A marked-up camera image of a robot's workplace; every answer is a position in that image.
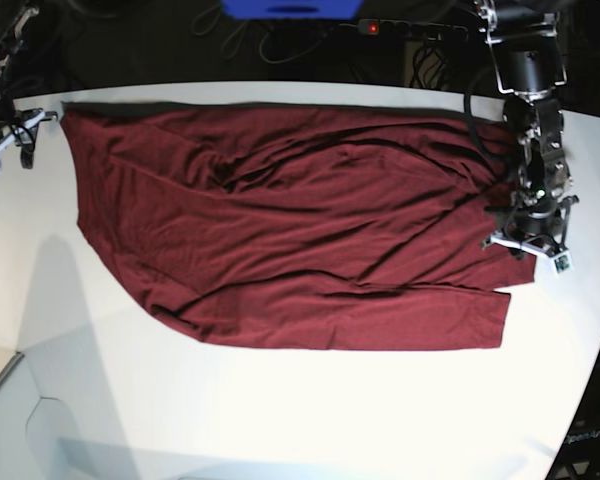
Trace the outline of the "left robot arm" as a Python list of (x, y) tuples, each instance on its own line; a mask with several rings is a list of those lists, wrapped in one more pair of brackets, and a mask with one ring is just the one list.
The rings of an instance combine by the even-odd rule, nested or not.
[[(567, 77), (559, 51), (559, 1), (479, 1), (485, 43), (492, 63), (481, 69), (464, 93), (470, 138), (487, 159), (501, 162), (512, 186), (507, 206), (486, 211), (496, 229), (482, 245), (505, 247), (517, 258), (533, 255), (557, 274), (573, 267), (566, 245), (577, 196), (562, 141), (564, 116), (556, 91)], [(503, 120), (518, 145), (509, 156), (489, 151), (480, 139), (471, 108), (474, 87), (495, 77), (505, 96)]]

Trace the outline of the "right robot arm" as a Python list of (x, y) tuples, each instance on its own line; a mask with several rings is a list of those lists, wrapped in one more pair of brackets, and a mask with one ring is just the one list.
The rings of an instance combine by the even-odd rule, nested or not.
[(20, 149), (21, 166), (31, 169), (39, 125), (58, 119), (56, 112), (42, 108), (18, 110), (8, 87), (11, 63), (24, 44), (25, 26), (38, 14), (37, 1), (0, 1), (0, 171), (1, 154), (12, 144)]

